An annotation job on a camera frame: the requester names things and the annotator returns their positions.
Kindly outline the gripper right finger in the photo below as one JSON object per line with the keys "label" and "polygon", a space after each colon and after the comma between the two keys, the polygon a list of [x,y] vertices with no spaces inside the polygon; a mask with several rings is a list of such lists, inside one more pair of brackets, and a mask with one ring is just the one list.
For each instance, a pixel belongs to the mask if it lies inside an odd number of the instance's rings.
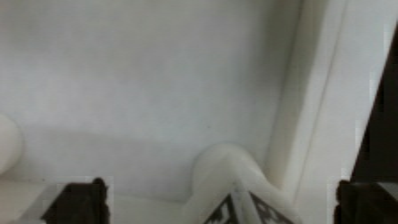
{"label": "gripper right finger", "polygon": [[333,224],[398,224],[398,199],[377,183],[340,181]]}

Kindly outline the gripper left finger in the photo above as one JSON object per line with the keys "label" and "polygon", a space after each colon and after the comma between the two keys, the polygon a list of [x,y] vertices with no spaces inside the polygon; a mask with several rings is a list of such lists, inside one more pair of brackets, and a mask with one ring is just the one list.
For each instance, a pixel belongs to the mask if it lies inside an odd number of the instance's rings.
{"label": "gripper left finger", "polygon": [[45,188],[15,224],[111,224],[109,186],[96,177]]}

